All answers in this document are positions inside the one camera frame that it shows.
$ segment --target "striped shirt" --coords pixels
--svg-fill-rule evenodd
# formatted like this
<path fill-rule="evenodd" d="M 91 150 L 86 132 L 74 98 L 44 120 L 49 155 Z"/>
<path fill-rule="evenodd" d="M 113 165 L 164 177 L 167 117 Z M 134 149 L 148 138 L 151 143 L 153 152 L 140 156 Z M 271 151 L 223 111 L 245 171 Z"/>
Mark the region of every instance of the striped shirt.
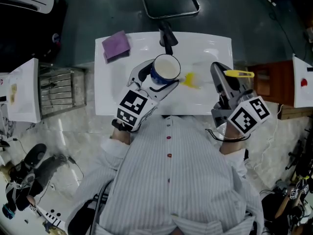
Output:
<path fill-rule="evenodd" d="M 244 150 L 224 156 L 194 117 L 151 116 L 131 145 L 101 146 L 66 226 L 114 179 L 96 234 L 168 235 L 178 227 L 185 235 L 248 235 L 254 222 L 261 234 L 261 199 L 244 177 Z"/>

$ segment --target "yellow object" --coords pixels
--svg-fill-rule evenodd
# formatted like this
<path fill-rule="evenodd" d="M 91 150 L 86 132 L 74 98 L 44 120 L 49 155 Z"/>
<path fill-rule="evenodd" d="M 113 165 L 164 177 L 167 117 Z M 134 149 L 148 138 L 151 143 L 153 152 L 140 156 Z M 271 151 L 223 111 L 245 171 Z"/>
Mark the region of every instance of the yellow object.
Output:
<path fill-rule="evenodd" d="M 15 94 L 11 94 L 10 95 L 10 103 L 14 104 L 14 102 L 15 102 Z"/>
<path fill-rule="evenodd" d="M 253 72 L 243 70 L 225 70 L 224 74 L 232 77 L 254 77 Z"/>
<path fill-rule="evenodd" d="M 11 91 L 12 91 L 13 94 L 16 93 L 17 89 L 18 89 L 17 84 L 12 84 L 12 85 L 11 85 Z"/>
<path fill-rule="evenodd" d="M 200 89 L 200 86 L 197 85 L 196 80 L 196 75 L 193 72 L 190 72 L 186 74 L 185 80 L 181 84 L 190 88 Z"/>

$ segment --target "purple sponge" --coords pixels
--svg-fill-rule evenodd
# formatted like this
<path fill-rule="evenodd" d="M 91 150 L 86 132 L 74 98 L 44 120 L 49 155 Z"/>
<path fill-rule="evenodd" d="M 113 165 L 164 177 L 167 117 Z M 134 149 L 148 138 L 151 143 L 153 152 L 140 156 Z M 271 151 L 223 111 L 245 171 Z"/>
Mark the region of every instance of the purple sponge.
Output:
<path fill-rule="evenodd" d="M 125 54 L 125 52 L 127 52 L 126 54 L 128 54 L 128 51 L 131 49 L 127 36 L 123 30 L 104 40 L 102 46 L 104 49 L 103 55 L 107 61 L 122 53 Z"/>

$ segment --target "mug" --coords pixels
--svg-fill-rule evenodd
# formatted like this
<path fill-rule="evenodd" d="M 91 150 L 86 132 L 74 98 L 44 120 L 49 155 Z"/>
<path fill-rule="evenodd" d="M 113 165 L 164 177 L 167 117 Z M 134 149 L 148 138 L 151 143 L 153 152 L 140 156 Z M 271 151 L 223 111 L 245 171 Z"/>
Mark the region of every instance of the mug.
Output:
<path fill-rule="evenodd" d="M 156 84 L 168 84 L 180 74 L 180 63 L 172 55 L 157 56 L 152 63 L 151 78 Z"/>

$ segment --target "yellow handle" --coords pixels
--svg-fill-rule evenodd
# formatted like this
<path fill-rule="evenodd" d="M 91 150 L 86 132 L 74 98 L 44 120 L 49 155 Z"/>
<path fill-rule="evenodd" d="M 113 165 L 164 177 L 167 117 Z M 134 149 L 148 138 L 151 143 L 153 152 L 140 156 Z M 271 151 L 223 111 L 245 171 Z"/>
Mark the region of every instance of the yellow handle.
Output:
<path fill-rule="evenodd" d="M 224 74 L 232 77 L 254 77 L 253 72 L 243 70 L 225 70 Z"/>

